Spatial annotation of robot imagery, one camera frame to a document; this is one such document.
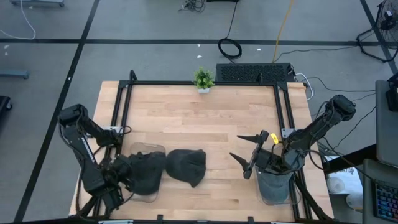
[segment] desk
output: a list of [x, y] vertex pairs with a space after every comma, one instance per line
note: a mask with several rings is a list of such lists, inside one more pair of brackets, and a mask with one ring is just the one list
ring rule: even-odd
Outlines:
[[[288, 83], [288, 86], [295, 125], [304, 128], [311, 122], [305, 89], [302, 83]], [[102, 83], [93, 118], [100, 126], [111, 123], [117, 90], [118, 82]], [[283, 100], [281, 97], [287, 126]], [[128, 115], [127, 125], [133, 132], [124, 137], [122, 154], [130, 154], [134, 142], [160, 144], [166, 153], [181, 148], [203, 149], [207, 171], [194, 189], [164, 172], [155, 202], [130, 201], [115, 210], [111, 218], [155, 220], [158, 214], [163, 214], [165, 220], [247, 221], [252, 216], [255, 221], [294, 221], [291, 205], [268, 206], [260, 202], [255, 175], [250, 180], [243, 179], [241, 166], [229, 155], [233, 152], [249, 159], [255, 147], [238, 139], [237, 134], [255, 135], [265, 129], [280, 138], [273, 88], [214, 86], [209, 94], [199, 95], [193, 85], [134, 85]], [[94, 139], [90, 139], [90, 146], [97, 148]], [[269, 139], [264, 148], [271, 146]], [[103, 156], [101, 151], [96, 159], [100, 161]], [[314, 159], [321, 164], [318, 157]], [[323, 171], [308, 157], [304, 174], [309, 192], [325, 213], [333, 217]], [[123, 195], [127, 197], [129, 193], [124, 191]], [[81, 207], [89, 198], [82, 190]], [[70, 214], [76, 214], [75, 196]]]

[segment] small plant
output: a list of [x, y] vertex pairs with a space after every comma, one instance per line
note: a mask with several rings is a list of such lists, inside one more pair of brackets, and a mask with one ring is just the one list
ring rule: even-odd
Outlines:
[[195, 71], [195, 80], [193, 82], [198, 89], [207, 89], [214, 85], [211, 72], [209, 70], [203, 71], [203, 67]]

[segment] yellow tag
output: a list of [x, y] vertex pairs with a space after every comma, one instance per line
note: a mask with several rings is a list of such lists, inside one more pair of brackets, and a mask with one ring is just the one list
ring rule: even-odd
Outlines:
[[271, 134], [271, 138], [272, 138], [272, 140], [274, 140], [274, 143], [275, 143], [275, 144], [278, 144], [278, 143], [279, 143], [279, 140], [278, 140], [278, 137], [276, 136], [276, 134], [272, 133], [272, 134]]

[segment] yellow cable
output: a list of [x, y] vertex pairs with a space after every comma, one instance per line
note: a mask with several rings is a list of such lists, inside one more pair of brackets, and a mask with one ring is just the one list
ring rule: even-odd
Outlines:
[[278, 37], [276, 38], [275, 51], [274, 51], [274, 57], [272, 58], [272, 63], [275, 62], [276, 53], [278, 52], [279, 37], [280, 37], [280, 34], [282, 33], [282, 30], [284, 29], [284, 26], [285, 26], [287, 17], [289, 16], [290, 10], [292, 10], [293, 2], [294, 2], [294, 0], [290, 0], [289, 9], [287, 10], [284, 21], [279, 29]]

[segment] white cable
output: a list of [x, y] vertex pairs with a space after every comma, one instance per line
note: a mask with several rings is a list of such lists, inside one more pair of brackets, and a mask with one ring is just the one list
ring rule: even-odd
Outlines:
[[307, 77], [306, 77], [304, 74], [302, 74], [302, 73], [297, 73], [296, 75], [302, 75], [302, 76], [304, 77], [305, 81], [307, 81], [308, 86], [310, 87], [310, 90], [311, 90], [311, 96], [310, 96], [309, 98], [307, 98], [307, 101], [308, 101], [308, 100], [311, 100], [312, 97], [313, 97], [313, 89], [312, 89], [311, 83], [309, 82], [309, 80], [307, 79]]
[[10, 35], [10, 34], [4, 32], [3, 30], [0, 30], [0, 32], [2, 32], [2, 33], [3, 33], [4, 35], [6, 35], [6, 36], [9, 36], [9, 37], [15, 38], [15, 39], [20, 39], [20, 40], [33, 40], [33, 39], [36, 38], [36, 30], [32, 27], [32, 25], [30, 24], [29, 20], [26, 18], [26, 15], [25, 15], [25, 12], [24, 12], [24, 8], [23, 8], [23, 6], [22, 6], [22, 0], [20, 0], [20, 5], [21, 5], [22, 15], [24, 15], [27, 24], [30, 26], [30, 28], [31, 28], [32, 31], [33, 31], [33, 37], [32, 37], [32, 38], [28, 38], [28, 37], [16, 37], [16, 36], [13, 36], [13, 35]]

